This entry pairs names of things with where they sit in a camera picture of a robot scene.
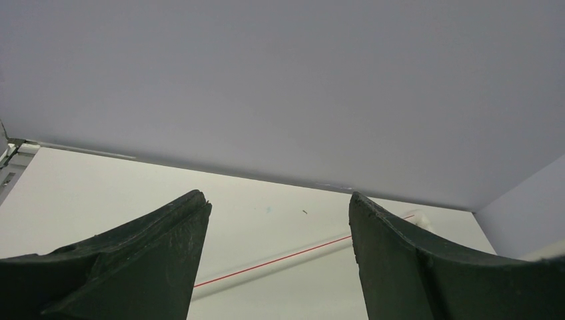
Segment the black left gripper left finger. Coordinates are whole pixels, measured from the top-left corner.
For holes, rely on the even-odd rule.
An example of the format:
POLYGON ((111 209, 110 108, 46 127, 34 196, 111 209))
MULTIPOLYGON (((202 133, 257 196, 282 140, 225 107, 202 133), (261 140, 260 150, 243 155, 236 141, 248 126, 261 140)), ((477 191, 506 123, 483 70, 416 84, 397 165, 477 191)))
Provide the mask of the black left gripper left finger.
POLYGON ((186 319, 212 205, 193 190, 46 255, 1 260, 2 319, 186 319))

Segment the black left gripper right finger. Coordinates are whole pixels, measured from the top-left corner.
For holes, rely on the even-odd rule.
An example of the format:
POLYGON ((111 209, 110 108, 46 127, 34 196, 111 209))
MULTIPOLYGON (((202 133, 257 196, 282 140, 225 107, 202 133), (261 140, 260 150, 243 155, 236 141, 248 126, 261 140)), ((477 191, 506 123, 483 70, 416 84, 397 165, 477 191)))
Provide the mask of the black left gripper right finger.
POLYGON ((564 258, 478 251, 393 215, 361 193, 348 209, 369 319, 563 319, 564 258))

